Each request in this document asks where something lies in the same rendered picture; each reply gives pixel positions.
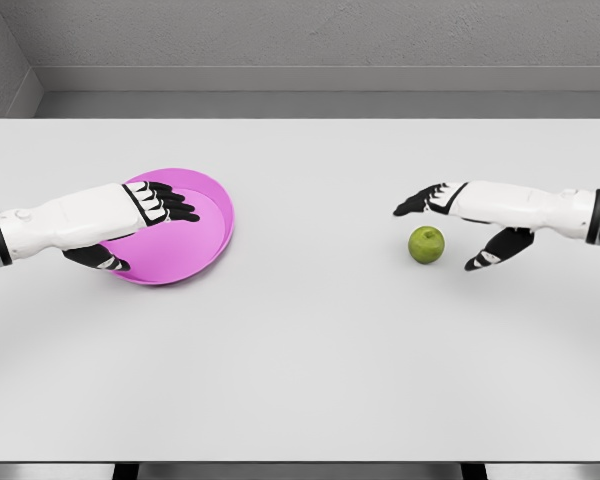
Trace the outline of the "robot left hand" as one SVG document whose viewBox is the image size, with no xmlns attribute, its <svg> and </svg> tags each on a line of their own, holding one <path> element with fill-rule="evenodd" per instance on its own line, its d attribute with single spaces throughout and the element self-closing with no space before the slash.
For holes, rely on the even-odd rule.
<svg viewBox="0 0 600 480">
<path fill-rule="evenodd" d="M 111 241 L 171 221 L 200 220 L 195 207 L 160 182 L 108 184 L 63 196 L 54 208 L 52 245 L 65 258 L 93 269 L 126 272 L 129 263 L 105 247 Z"/>
</svg>

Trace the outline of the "green apple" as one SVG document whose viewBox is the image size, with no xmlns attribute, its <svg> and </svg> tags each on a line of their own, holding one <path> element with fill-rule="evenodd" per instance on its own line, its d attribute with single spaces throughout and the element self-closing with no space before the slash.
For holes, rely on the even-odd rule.
<svg viewBox="0 0 600 480">
<path fill-rule="evenodd" d="M 421 226 L 410 234 L 407 247 L 416 262 L 431 264 L 444 253 L 445 239 L 439 229 L 433 226 Z"/>
</svg>

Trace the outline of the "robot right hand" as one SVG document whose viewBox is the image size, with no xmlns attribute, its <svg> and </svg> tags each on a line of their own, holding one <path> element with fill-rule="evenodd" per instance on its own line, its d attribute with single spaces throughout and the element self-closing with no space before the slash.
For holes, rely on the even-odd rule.
<svg viewBox="0 0 600 480">
<path fill-rule="evenodd" d="M 471 259 L 464 269 L 475 271 L 511 259 L 531 246 L 543 226 L 551 195 L 542 190 L 487 181 L 431 185 L 408 197 L 393 214 L 402 217 L 431 211 L 503 229 Z"/>
</svg>

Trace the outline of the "pink round plate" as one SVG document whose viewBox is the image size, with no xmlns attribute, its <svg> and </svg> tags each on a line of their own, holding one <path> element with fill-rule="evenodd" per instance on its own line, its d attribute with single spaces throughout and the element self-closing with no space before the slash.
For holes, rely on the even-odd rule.
<svg viewBox="0 0 600 480">
<path fill-rule="evenodd" d="M 130 264 L 113 274 L 141 285 L 185 280 L 211 265 L 228 245 L 234 230 L 234 207 L 228 192 L 208 175 L 183 168 L 166 168 L 129 180 L 160 182 L 172 187 L 195 207 L 198 222 L 175 221 L 140 230 L 132 236 L 105 241 L 111 253 Z"/>
</svg>

